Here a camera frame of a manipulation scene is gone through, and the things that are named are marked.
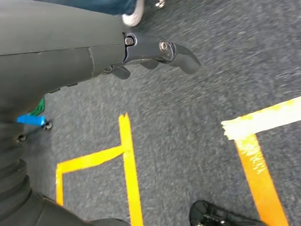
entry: pant leg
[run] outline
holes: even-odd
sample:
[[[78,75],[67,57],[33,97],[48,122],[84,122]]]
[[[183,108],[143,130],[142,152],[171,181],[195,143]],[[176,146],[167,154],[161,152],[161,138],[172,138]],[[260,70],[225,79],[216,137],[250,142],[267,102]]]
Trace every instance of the pant leg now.
[[[137,0],[38,0],[111,15],[132,14]]]

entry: metal screw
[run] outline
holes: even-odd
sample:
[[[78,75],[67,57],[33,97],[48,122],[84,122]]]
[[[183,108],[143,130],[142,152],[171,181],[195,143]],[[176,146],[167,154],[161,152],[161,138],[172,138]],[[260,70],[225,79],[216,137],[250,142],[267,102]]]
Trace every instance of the metal screw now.
[[[127,46],[132,46],[134,43],[134,38],[132,37],[126,37],[124,39],[124,42]]]
[[[157,8],[163,8],[165,5],[165,0],[159,0],[156,3]]]
[[[164,40],[161,40],[159,43],[160,51],[162,53],[166,53],[167,51],[167,43]]]

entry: gray carpet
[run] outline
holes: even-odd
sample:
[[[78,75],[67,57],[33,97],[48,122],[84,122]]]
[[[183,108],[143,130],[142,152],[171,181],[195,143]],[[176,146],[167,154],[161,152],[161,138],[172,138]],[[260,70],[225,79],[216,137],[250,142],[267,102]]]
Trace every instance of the gray carpet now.
[[[187,226],[197,199],[259,218],[220,122],[301,96],[301,3],[167,1],[148,1],[136,30],[186,45],[201,70],[129,66],[126,81],[106,75],[47,95],[53,130],[27,141],[35,190],[55,199],[57,163],[118,145],[118,117],[128,112],[146,226]],[[301,218],[300,125],[258,134],[292,226]],[[82,218],[129,220],[120,157],[66,175],[64,189],[65,206]]]

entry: black wheel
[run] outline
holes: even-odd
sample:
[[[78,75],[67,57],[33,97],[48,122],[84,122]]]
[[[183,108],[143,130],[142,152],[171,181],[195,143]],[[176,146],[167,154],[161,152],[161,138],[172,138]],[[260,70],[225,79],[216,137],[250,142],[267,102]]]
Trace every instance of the black wheel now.
[[[51,121],[47,121],[42,128],[44,130],[48,130],[48,129],[52,129],[53,123]]]
[[[24,142],[24,141],[26,141],[27,139],[27,136],[26,135],[20,135],[18,138],[17,138],[17,142],[18,143],[22,143],[22,142]]]

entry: yellow tape line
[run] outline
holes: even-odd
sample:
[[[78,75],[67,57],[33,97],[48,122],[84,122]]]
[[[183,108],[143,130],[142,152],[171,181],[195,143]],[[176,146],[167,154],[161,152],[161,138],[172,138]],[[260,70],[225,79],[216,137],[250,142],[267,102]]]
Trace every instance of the yellow tape line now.
[[[301,97],[223,121],[225,135],[235,140],[260,218],[270,226],[287,226],[287,220],[260,150],[256,133],[301,120]]]
[[[63,205],[63,174],[98,166],[122,153],[124,153],[124,149],[121,146],[118,146],[57,164],[56,172],[57,202]]]
[[[288,226],[256,136],[235,144],[260,219],[269,226]]]
[[[229,121],[223,121],[229,140],[241,140],[250,134],[301,120],[301,97],[282,102]]]
[[[124,116],[121,115],[119,117],[119,129],[121,133],[121,146],[124,149],[123,158],[131,225],[143,226],[138,177],[136,169],[135,156],[134,154],[132,133],[131,130],[130,119],[127,114],[125,114]]]

